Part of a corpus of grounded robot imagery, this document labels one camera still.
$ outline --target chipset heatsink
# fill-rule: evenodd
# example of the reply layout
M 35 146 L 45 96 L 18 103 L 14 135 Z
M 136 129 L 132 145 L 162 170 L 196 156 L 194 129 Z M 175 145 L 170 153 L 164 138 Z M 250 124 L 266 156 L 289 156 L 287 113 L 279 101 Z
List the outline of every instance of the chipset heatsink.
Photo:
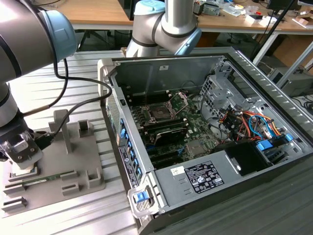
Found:
M 186 147 L 193 157 L 205 153 L 205 149 L 199 140 L 190 141 L 186 144 Z

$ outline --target green circuit board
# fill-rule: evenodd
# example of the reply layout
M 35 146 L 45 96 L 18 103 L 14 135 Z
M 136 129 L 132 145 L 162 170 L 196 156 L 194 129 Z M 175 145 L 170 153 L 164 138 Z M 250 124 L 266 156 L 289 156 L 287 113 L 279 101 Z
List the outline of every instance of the green circuit board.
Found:
M 156 112 L 155 117 L 162 117 L 162 121 L 173 119 L 173 116 L 166 116 L 166 109 L 172 110 L 174 113 L 180 111 L 175 115 L 175 118 L 185 118 L 183 127 L 185 130 L 187 129 L 186 133 L 173 143 L 155 146 L 153 140 L 151 140 L 151 135 L 147 135 L 147 132 L 140 133 L 153 164 L 156 163 L 157 165 L 159 158 L 162 158 L 162 162 L 163 159 L 166 159 L 167 155 L 169 157 L 175 155 L 177 162 L 173 162 L 173 164 L 205 156 L 219 143 L 213 132 L 208 128 L 206 121 L 202 118 L 199 108 L 192 100 L 188 99 L 185 95 L 184 97 L 183 99 L 182 96 L 176 95 L 170 100 L 170 104 L 168 102 L 161 102 L 131 107 L 131 112 L 138 130 L 142 129 L 144 123 L 151 121 L 151 114 L 154 112 Z M 181 124 L 164 125 L 164 127 L 155 131 L 154 134 L 156 135 L 157 133 L 175 128 L 179 129 L 178 126 L 181 127 Z

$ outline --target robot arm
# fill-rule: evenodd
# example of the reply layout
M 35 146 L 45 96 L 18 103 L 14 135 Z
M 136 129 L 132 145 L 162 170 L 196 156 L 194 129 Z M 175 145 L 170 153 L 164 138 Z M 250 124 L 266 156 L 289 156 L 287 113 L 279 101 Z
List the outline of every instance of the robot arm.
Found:
M 44 140 L 35 137 L 6 82 L 59 62 L 77 48 L 74 30 L 64 15 L 38 11 L 39 22 L 33 10 L 25 7 L 26 2 L 29 7 L 29 0 L 0 0 L 0 160 L 9 158 L 20 169 L 38 161 L 43 155 L 41 150 L 53 137 L 45 136 Z M 192 6 L 193 0 L 166 0 L 165 4 L 157 0 L 140 1 L 136 5 L 127 57 L 157 56 L 158 45 L 175 55 L 188 54 L 201 36 Z
M 192 9 L 193 0 L 139 1 L 126 57 L 157 56 L 158 46 L 174 55 L 189 54 L 201 36 Z
M 57 11 L 38 11 L 45 29 L 18 0 L 0 0 L 0 159 L 21 169 L 42 157 L 42 143 L 27 127 L 6 82 L 72 55 L 77 48 L 68 19 Z

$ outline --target power supply label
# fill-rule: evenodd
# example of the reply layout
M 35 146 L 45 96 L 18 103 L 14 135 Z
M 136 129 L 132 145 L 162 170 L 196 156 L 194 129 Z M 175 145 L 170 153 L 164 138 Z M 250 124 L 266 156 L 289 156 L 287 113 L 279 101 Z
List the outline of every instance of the power supply label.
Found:
M 185 172 L 196 193 L 203 193 L 224 184 L 211 161 L 186 168 Z

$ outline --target motherboard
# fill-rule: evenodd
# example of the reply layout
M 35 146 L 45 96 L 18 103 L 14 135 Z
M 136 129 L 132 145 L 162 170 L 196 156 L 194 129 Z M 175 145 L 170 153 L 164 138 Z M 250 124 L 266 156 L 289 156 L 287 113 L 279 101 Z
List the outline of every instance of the motherboard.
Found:
M 209 154 L 219 140 L 199 107 L 184 92 L 167 93 L 168 100 L 131 106 L 131 113 L 156 169 Z

